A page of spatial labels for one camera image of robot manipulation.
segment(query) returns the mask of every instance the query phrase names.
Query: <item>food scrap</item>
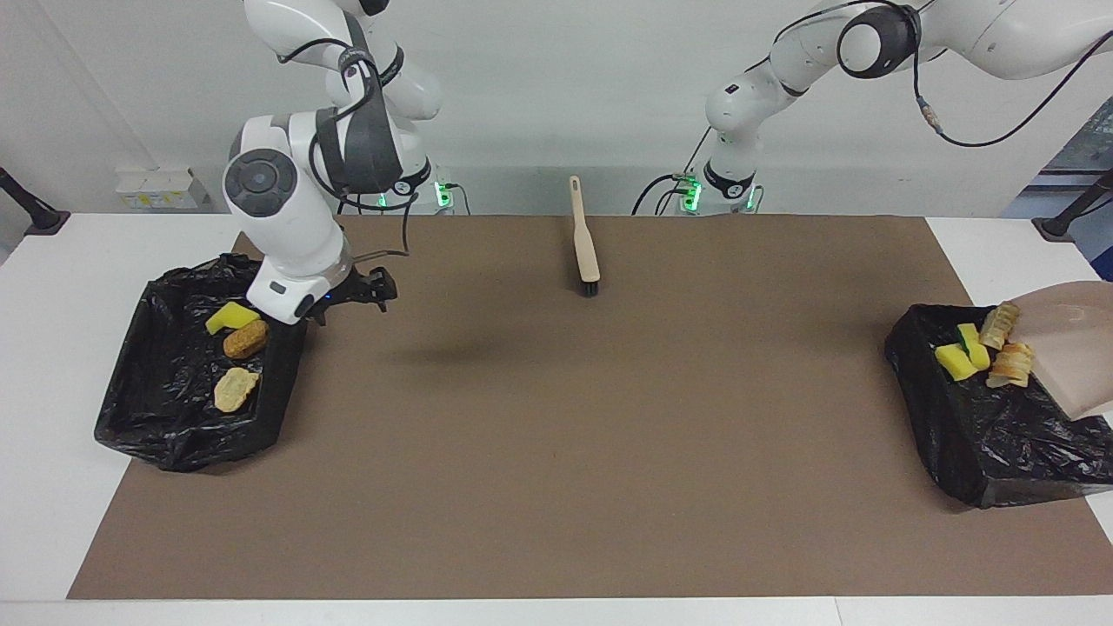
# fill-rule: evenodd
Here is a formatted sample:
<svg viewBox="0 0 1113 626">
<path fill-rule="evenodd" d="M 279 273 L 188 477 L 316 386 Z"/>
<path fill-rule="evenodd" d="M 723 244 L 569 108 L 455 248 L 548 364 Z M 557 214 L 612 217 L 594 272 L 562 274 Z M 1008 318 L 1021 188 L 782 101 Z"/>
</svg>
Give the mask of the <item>food scrap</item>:
<svg viewBox="0 0 1113 626">
<path fill-rule="evenodd" d="M 943 365 L 955 381 L 966 380 L 978 372 L 961 343 L 935 349 L 935 360 Z"/>
<path fill-rule="evenodd" d="M 259 374 L 248 372 L 243 368 L 233 368 L 213 390 L 213 402 L 223 413 L 234 413 L 247 402 L 247 397 L 259 382 Z"/>
<path fill-rule="evenodd" d="M 1027 344 L 1009 343 L 993 362 L 993 370 L 989 371 L 989 380 L 986 381 L 986 385 L 991 389 L 999 389 L 1008 384 L 1028 387 L 1034 358 L 1035 353 Z"/>
<path fill-rule="evenodd" d="M 982 325 L 981 343 L 994 350 L 1005 348 L 1020 316 L 1020 307 L 1012 302 L 1005 302 L 994 309 Z"/>
<path fill-rule="evenodd" d="M 259 314 L 246 306 L 229 302 L 205 321 L 205 330 L 210 335 L 220 332 L 221 329 L 239 330 L 247 324 L 259 319 Z"/>
<path fill-rule="evenodd" d="M 256 320 L 224 339 L 224 353 L 229 359 L 250 359 L 267 345 L 269 327 Z"/>
</svg>

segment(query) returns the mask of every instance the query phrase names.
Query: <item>brush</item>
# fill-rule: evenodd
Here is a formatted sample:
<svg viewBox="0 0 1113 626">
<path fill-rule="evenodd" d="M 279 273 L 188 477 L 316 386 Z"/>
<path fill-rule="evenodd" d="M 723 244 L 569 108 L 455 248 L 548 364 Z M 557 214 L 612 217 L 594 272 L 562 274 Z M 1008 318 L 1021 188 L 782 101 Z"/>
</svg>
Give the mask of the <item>brush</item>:
<svg viewBox="0 0 1113 626">
<path fill-rule="evenodd" d="M 572 189 L 572 218 L 575 222 L 573 241 L 575 243 L 575 260 L 580 264 L 580 280 L 583 282 L 583 295 L 594 297 L 599 294 L 599 258 L 595 257 L 595 243 L 591 241 L 588 231 L 588 219 L 583 215 L 583 186 L 580 177 L 569 179 Z"/>
</svg>

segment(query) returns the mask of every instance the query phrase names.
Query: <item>dustpan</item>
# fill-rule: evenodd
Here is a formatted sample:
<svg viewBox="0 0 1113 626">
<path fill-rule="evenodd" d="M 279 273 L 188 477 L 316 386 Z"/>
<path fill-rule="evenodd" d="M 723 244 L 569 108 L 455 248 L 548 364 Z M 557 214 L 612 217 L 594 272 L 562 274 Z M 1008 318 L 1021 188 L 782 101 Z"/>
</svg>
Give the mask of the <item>dustpan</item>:
<svg viewBox="0 0 1113 626">
<path fill-rule="evenodd" d="M 1015 299 L 1009 338 L 1035 351 L 1033 371 L 1072 421 L 1113 410 L 1113 284 L 1064 283 Z"/>
</svg>

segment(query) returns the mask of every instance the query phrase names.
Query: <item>table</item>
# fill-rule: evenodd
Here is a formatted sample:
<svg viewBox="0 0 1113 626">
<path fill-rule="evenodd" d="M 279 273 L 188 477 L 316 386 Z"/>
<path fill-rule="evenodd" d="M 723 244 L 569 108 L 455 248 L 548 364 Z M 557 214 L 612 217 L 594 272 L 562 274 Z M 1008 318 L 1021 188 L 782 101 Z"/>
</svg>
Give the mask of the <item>table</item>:
<svg viewBox="0 0 1113 626">
<path fill-rule="evenodd" d="M 1095 277 L 1073 246 L 1043 242 L 1027 222 L 929 224 L 978 305 Z M 76 215 L 0 267 L 0 624 L 1044 625 L 1113 614 L 1113 597 L 65 601 L 127 466 L 91 430 L 134 303 L 146 281 L 227 251 L 236 235 L 230 216 Z M 1113 537 L 1113 493 L 1090 502 Z"/>
</svg>

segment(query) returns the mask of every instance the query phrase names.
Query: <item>yellow sponge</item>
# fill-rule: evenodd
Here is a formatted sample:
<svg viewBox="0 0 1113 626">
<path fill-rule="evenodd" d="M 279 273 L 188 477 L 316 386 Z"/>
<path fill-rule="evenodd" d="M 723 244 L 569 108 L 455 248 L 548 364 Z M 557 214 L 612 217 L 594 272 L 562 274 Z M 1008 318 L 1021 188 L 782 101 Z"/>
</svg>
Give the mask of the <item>yellow sponge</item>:
<svg viewBox="0 0 1113 626">
<path fill-rule="evenodd" d="M 958 334 L 963 335 L 963 344 L 966 348 L 966 354 L 969 354 L 971 363 L 979 372 L 988 370 L 992 364 L 989 362 L 989 351 L 978 340 L 977 326 L 974 324 L 961 324 L 958 326 Z"/>
<path fill-rule="evenodd" d="M 205 329 L 210 335 L 220 332 L 221 329 L 239 330 L 247 324 L 259 319 L 259 314 L 246 306 L 240 306 L 235 302 L 229 302 L 220 307 L 205 322 Z"/>
<path fill-rule="evenodd" d="M 951 378 L 956 381 L 966 380 L 977 373 L 977 368 L 971 363 L 961 343 L 936 348 L 935 360 L 946 368 Z"/>
</svg>

